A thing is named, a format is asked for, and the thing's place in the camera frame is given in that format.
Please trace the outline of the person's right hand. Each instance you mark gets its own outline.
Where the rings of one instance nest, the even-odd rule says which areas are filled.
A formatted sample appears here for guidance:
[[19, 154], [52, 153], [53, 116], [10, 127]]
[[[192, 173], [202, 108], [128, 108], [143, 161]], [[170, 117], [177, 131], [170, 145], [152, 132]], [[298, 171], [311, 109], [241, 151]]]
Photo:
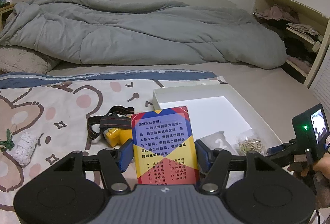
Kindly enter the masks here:
[[313, 183], [316, 189], [316, 209], [329, 208], [329, 153], [316, 161], [312, 168], [300, 169], [298, 163], [293, 163], [288, 167], [289, 172], [293, 172], [294, 177], [303, 180], [310, 171], [315, 172]]

